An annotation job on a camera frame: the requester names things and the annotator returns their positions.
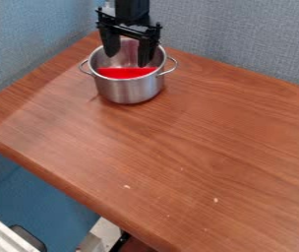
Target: white object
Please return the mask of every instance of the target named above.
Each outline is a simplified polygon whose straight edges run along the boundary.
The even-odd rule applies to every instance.
[[[39,252],[32,244],[1,221],[0,252]]]

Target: wooden table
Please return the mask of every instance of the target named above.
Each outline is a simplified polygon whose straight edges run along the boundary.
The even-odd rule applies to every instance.
[[[93,33],[0,93],[0,153],[158,251],[299,252],[299,87],[168,48],[150,102],[97,95]]]

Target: stainless steel pot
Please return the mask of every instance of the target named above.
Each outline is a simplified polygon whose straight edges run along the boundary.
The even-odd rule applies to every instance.
[[[100,75],[97,70],[101,67],[138,67],[138,44],[138,40],[124,38],[120,42],[120,51],[112,58],[108,58],[104,48],[100,46],[93,51],[89,59],[84,60],[79,66],[81,72],[95,78],[100,95],[122,104],[132,104],[151,99],[163,88],[164,75],[174,72],[178,68],[178,61],[167,56],[164,48],[159,46],[154,59],[147,65],[158,69],[148,75],[131,79],[112,79]],[[175,66],[168,71],[164,71],[167,59],[174,61]],[[91,72],[83,69],[87,63]]]

